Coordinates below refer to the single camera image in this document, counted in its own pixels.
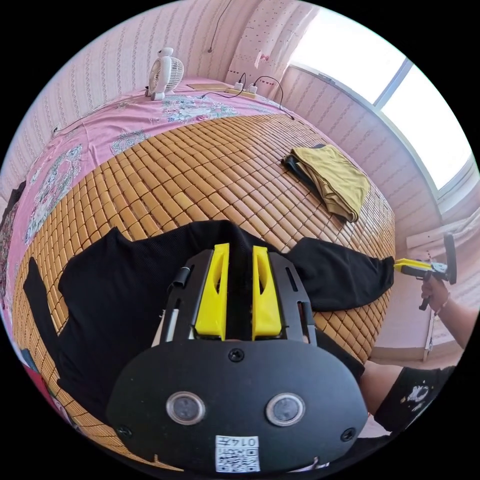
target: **red object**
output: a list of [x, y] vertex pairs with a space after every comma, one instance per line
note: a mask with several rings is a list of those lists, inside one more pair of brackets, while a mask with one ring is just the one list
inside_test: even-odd
[[32, 370], [31, 368], [26, 366], [25, 364], [23, 364], [23, 367], [25, 368], [25, 371], [27, 372], [28, 376], [31, 378], [31, 381], [35, 384], [38, 391], [43, 395], [45, 400], [63, 418], [63, 415], [60, 413], [59, 409], [55, 406], [54, 401], [52, 400], [52, 397], [47, 389], [47, 384], [45, 383], [45, 380], [42, 378], [42, 376], [39, 373], [37, 373], [35, 370]]

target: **bright window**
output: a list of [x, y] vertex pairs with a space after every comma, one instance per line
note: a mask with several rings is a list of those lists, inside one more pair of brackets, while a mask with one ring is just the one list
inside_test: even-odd
[[405, 55], [381, 36], [326, 8], [320, 8], [291, 58], [338, 80], [370, 103], [404, 60]]
[[382, 112], [411, 143], [437, 189], [449, 182], [472, 154], [447, 102], [415, 65]]

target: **qr code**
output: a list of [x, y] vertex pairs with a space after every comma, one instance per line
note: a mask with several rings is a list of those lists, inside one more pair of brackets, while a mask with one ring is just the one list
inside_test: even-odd
[[256, 436], [215, 437], [215, 466], [217, 472], [259, 472], [259, 439]]

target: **desk fan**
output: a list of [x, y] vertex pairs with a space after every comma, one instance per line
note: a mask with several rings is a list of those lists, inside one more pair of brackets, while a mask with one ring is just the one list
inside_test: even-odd
[[165, 92], [175, 89], [184, 75], [184, 64], [172, 57], [173, 48], [162, 48], [153, 64], [145, 87], [145, 96], [152, 100], [163, 100]]

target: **hand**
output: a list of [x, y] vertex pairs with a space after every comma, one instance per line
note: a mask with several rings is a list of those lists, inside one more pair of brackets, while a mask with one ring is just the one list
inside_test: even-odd
[[437, 280], [433, 275], [429, 280], [423, 281], [421, 286], [421, 297], [429, 297], [428, 304], [434, 312], [438, 312], [442, 305], [449, 298], [449, 291], [442, 280]]

